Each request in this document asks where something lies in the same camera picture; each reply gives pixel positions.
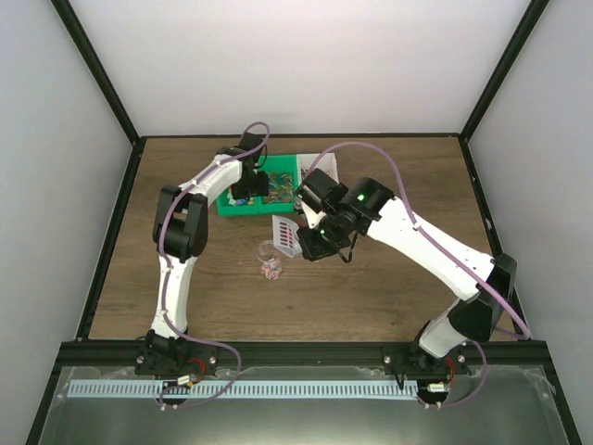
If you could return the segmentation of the green bin with square lollipops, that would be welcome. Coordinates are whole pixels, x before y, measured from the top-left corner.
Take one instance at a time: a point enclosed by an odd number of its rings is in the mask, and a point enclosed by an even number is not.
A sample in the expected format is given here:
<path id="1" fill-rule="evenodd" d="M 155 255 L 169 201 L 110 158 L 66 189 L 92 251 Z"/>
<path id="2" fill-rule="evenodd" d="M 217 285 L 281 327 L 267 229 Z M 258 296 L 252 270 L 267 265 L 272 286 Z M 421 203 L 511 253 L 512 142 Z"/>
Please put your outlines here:
<path id="1" fill-rule="evenodd" d="M 296 155 L 268 156 L 261 168 L 268 178 L 269 193 L 256 199 L 259 214 L 293 211 L 295 190 L 300 184 Z"/>

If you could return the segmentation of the lilac slotted plastic scoop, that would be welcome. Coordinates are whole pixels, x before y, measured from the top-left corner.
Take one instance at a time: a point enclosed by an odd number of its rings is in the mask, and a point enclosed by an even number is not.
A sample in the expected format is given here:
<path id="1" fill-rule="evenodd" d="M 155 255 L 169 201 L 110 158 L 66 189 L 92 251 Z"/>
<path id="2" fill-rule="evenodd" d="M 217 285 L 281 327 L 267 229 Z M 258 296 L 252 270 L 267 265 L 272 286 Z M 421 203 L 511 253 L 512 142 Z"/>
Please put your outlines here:
<path id="1" fill-rule="evenodd" d="M 288 258 L 294 258 L 302 253 L 297 237 L 298 229 L 296 222 L 278 215 L 272 216 L 272 243 Z"/>

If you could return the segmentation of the green bin with star candies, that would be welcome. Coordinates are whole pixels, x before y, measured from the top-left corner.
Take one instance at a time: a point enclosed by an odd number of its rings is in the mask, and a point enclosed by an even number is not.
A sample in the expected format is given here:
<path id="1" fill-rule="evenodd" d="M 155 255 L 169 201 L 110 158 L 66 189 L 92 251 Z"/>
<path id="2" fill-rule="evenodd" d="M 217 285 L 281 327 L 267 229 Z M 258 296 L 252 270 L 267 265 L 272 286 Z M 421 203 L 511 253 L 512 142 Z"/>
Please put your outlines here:
<path id="1" fill-rule="evenodd" d="M 259 213 L 259 198 L 234 198 L 232 189 L 228 187 L 216 200 L 220 216 L 251 216 Z"/>

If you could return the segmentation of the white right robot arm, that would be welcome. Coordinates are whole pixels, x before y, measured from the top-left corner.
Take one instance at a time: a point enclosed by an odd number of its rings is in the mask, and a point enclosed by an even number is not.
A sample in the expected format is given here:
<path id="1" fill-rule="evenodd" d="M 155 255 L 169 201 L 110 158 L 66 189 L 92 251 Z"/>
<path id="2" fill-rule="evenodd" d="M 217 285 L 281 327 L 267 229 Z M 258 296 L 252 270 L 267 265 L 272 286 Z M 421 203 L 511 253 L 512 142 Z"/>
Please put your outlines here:
<path id="1" fill-rule="evenodd" d="M 455 302 L 414 338 L 408 363 L 431 374 L 467 340 L 487 342 L 509 303 L 517 263 L 463 245 L 413 213 L 392 190 L 369 177 L 351 188 L 313 170 L 296 190 L 307 224 L 297 231 L 303 257 L 333 255 L 350 262 L 358 237 L 368 236 L 408 257 L 448 287 Z"/>

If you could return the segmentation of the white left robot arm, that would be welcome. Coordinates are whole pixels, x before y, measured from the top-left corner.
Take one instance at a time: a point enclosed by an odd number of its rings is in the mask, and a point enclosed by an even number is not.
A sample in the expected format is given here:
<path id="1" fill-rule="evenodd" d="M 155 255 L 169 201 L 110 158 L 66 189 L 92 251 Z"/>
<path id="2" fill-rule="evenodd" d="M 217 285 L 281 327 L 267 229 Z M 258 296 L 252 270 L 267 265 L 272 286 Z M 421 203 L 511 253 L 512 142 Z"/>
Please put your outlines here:
<path id="1" fill-rule="evenodd" d="M 267 157 L 268 139 L 245 131 L 236 146 L 218 150 L 192 179 L 160 191 L 153 227 L 160 269 L 158 305 L 145 344 L 168 374 L 181 373 L 189 363 L 187 300 L 196 260 L 208 242 L 208 208 L 228 191 L 235 200 L 268 194 L 267 174 L 259 161 Z"/>

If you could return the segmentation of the clear plastic dome lid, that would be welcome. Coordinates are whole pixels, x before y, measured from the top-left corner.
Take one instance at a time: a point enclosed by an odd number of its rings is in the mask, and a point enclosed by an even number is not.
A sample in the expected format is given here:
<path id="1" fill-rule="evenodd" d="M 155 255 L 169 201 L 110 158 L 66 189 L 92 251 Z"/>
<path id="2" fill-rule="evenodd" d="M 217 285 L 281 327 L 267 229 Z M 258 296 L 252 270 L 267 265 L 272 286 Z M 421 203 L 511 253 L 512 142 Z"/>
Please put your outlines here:
<path id="1" fill-rule="evenodd" d="M 260 262 L 277 261 L 280 251 L 273 244 L 272 240 L 265 240 L 259 244 L 257 257 Z"/>

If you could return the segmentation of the white bin with swirl lollipops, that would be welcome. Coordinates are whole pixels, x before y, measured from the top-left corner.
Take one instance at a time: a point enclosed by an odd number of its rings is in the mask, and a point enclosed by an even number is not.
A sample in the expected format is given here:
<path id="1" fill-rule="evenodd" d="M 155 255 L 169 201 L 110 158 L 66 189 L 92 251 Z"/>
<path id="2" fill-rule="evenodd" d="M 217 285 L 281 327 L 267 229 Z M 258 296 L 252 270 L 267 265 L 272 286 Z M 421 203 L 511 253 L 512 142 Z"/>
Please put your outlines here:
<path id="1" fill-rule="evenodd" d="M 296 165 L 298 173 L 298 181 L 301 183 L 310 168 L 321 169 L 324 173 L 330 176 L 334 181 L 338 182 L 338 169 L 335 153 L 324 155 L 319 161 L 316 158 L 319 153 L 297 154 Z"/>

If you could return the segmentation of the clear plastic jar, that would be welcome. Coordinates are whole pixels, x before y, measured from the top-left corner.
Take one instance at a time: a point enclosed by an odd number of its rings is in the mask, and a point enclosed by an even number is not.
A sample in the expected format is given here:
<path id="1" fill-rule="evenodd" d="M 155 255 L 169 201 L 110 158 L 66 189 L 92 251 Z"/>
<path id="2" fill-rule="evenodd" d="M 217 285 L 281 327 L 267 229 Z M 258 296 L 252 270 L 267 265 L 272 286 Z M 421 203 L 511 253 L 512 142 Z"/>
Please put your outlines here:
<path id="1" fill-rule="evenodd" d="M 277 280 L 283 271 L 283 265 L 279 260 L 271 259 L 260 265 L 261 274 L 268 280 Z"/>

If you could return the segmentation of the black enclosure frame post left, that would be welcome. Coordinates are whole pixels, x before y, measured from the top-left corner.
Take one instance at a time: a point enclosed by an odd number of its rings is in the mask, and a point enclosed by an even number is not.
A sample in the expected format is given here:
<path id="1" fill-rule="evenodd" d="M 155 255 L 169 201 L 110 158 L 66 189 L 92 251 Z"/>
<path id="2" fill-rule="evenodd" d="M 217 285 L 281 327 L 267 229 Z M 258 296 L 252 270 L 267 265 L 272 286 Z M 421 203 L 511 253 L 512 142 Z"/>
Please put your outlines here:
<path id="1" fill-rule="evenodd" d="M 140 136 L 71 2 L 68 0 L 51 0 L 51 4 L 68 32 L 71 41 L 75 44 L 86 67 L 92 74 L 96 85 L 106 99 L 120 128 L 129 142 L 135 145 L 140 140 Z"/>

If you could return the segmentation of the black enclosure frame post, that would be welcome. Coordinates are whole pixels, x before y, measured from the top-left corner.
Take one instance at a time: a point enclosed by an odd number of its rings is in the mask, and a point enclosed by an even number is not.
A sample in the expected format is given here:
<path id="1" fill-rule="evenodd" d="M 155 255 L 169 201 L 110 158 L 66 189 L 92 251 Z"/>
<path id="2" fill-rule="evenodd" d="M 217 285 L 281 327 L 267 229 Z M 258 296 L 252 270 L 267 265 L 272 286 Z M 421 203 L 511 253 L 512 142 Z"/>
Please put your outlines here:
<path id="1" fill-rule="evenodd" d="M 480 94 L 468 120 L 461 130 L 461 142 L 468 143 L 472 139 L 548 4 L 549 0 L 531 0 L 527 5 L 511 39 L 507 43 L 484 90 Z"/>
<path id="2" fill-rule="evenodd" d="M 71 2 L 68 0 L 51 0 L 51 4 L 68 32 L 71 41 L 75 44 L 86 67 L 92 74 L 96 85 L 106 99 L 120 128 L 129 142 L 135 145 L 140 140 L 140 136 Z"/>

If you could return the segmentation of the black front mounting rail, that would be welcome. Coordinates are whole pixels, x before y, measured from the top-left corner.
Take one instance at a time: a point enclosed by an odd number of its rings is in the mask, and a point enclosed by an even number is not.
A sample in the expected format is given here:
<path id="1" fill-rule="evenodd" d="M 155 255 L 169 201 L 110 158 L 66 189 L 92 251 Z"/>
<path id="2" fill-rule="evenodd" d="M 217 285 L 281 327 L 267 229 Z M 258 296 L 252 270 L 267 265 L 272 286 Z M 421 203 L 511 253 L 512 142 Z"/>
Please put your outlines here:
<path id="1" fill-rule="evenodd" d="M 224 348 L 190 344 L 177 359 L 152 351 L 141 341 L 87 340 L 61 345 L 54 369 L 63 366 L 131 366 L 140 375 L 173 376 L 192 368 L 194 357 L 206 364 L 206 374 L 219 369 L 246 370 L 264 366 L 355 366 L 383 368 L 390 375 L 408 378 L 442 375 L 453 366 L 480 365 L 482 355 L 490 365 L 551 366 L 543 341 L 487 342 L 454 348 L 444 359 L 422 358 L 411 352 L 408 342 L 234 342 L 241 356 Z"/>

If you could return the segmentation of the black enclosure frame post right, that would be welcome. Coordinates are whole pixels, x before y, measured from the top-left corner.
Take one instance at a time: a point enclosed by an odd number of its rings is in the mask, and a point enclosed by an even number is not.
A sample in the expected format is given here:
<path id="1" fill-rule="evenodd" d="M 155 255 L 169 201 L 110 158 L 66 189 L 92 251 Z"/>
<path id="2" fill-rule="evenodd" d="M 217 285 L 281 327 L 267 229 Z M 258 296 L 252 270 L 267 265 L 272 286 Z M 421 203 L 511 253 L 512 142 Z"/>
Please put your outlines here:
<path id="1" fill-rule="evenodd" d="M 484 90 L 480 94 L 468 120 L 461 130 L 461 142 L 468 143 L 472 139 L 548 4 L 549 0 L 531 0 L 527 5 L 511 39 L 507 43 Z"/>

